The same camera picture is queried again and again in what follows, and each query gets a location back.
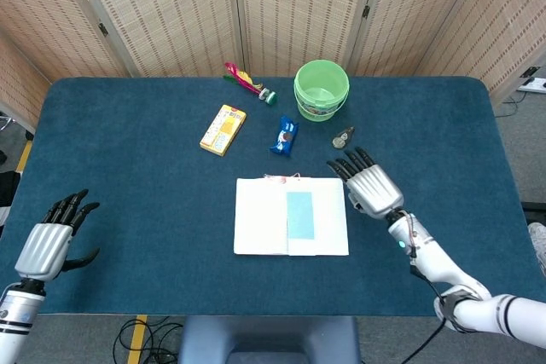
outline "robotic arm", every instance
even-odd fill
[[[60,272],[87,266],[99,253],[96,248],[86,257],[66,260],[73,236],[87,214],[99,206],[94,202],[78,211],[87,192],[84,189],[56,202],[28,236],[15,265],[21,281],[8,286],[0,297],[0,364],[17,360],[45,300],[45,283]]]
[[[336,159],[327,164],[346,183],[357,210],[387,220],[389,234],[409,256],[412,274],[452,285],[434,300],[438,318],[458,332],[496,332],[546,349],[546,304],[509,294],[492,297],[402,208],[404,196],[381,167],[360,147],[355,151],[346,151],[351,163]]]

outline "plastic bucket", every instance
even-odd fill
[[[349,78],[332,61],[310,61],[296,73],[293,93],[301,115],[311,121],[326,121],[345,103],[349,95]]]

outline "blue snack packet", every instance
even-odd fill
[[[299,124],[295,124],[286,115],[281,117],[281,128],[279,129],[279,136],[276,138],[276,145],[270,147],[272,153],[278,153],[280,155],[290,156],[292,150],[293,140],[298,134]]]

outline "table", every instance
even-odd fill
[[[85,269],[47,285],[43,313],[157,315],[433,315],[386,223],[346,202],[349,257],[233,253],[235,180],[333,176],[335,134],[354,125],[441,246],[491,293],[546,301],[485,87],[472,78],[351,78],[324,123],[297,112],[291,78],[263,78],[267,107],[221,78],[67,78],[52,85],[0,240],[0,280],[35,222],[88,188],[101,207],[69,257]],[[199,148],[222,104],[247,113],[225,157]],[[292,156],[270,153],[279,118],[299,121]]]

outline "open book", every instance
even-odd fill
[[[233,250],[241,255],[348,255],[343,182],[237,179]]]

